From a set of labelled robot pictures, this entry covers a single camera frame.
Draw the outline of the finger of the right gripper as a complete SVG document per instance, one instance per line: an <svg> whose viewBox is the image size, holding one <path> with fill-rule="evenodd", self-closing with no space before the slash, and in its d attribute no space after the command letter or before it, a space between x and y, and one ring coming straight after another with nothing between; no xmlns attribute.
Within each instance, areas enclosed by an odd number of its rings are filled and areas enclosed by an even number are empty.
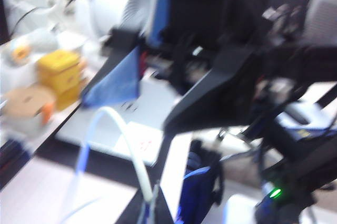
<svg viewBox="0 0 337 224"><path fill-rule="evenodd" d="M81 93L81 106L114 106L139 97L142 41L138 31L114 28L104 43L106 61Z"/></svg>

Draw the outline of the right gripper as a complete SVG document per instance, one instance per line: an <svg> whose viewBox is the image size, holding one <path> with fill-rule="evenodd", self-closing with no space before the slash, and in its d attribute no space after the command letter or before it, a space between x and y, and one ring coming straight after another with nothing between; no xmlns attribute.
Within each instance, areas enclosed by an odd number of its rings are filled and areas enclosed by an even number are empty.
<svg viewBox="0 0 337 224"><path fill-rule="evenodd" d="M153 0L146 42L170 62L160 76L186 92L193 85L187 74L192 60L210 67L225 44L263 42L262 12L263 0ZM246 124L262 61L252 48L220 50L211 69L167 116L164 133Z"/></svg>

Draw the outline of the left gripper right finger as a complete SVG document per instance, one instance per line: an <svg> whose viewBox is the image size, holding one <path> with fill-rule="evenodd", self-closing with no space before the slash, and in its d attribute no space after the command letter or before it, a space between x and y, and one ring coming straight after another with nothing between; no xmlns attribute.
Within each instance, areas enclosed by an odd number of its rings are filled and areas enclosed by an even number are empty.
<svg viewBox="0 0 337 224"><path fill-rule="evenodd" d="M174 223L159 181L154 186L154 223Z"/></svg>

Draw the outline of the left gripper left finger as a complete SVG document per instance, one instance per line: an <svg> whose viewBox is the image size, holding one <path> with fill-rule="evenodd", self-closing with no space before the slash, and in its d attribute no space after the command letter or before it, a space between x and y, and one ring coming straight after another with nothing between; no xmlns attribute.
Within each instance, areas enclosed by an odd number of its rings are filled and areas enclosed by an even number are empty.
<svg viewBox="0 0 337 224"><path fill-rule="evenodd" d="M152 199L150 202L143 201L138 216L138 224L155 224L155 208L155 199Z"/></svg>

